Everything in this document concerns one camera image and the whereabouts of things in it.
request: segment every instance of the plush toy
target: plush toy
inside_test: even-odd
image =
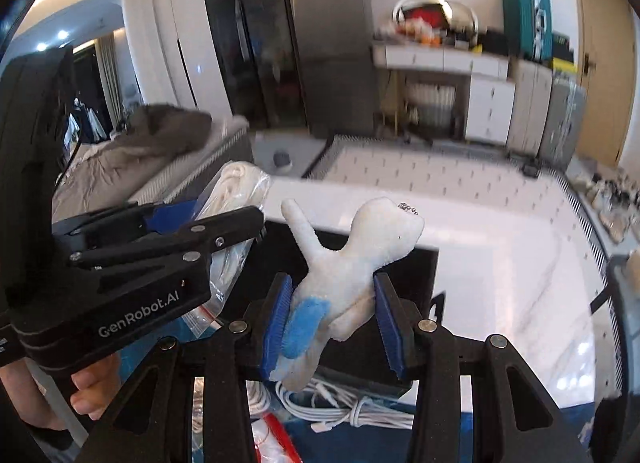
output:
[[[293,292],[282,349],[270,379],[300,391],[313,376],[329,339],[347,340],[374,313],[373,273],[414,249],[424,220],[387,198],[356,212],[343,249],[328,250],[293,199],[282,202],[309,272]]]

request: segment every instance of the door handle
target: door handle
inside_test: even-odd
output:
[[[236,28],[238,30],[238,41],[240,42],[240,53],[242,53],[242,60],[248,62],[251,59],[251,55],[249,55],[249,43],[244,30],[241,10],[240,0],[236,0]]]
[[[584,74],[588,75],[591,69],[596,69],[596,66],[597,66],[596,62],[591,62],[589,60],[589,54],[585,53],[584,54]]]

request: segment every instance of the gray suitcase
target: gray suitcase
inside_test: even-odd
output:
[[[509,77],[516,82],[507,147],[535,156],[545,130],[553,74],[540,64],[511,59]]]
[[[540,158],[566,170],[578,145],[585,105],[584,88],[567,78],[554,77]]]

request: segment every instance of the gray refrigerator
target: gray refrigerator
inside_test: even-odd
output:
[[[288,1],[311,133],[373,136],[380,102],[370,0]]]

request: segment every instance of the gray blanket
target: gray blanket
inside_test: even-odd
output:
[[[68,173],[52,201],[52,222],[120,205],[175,157],[204,146],[211,117],[173,106],[143,106],[129,127]]]

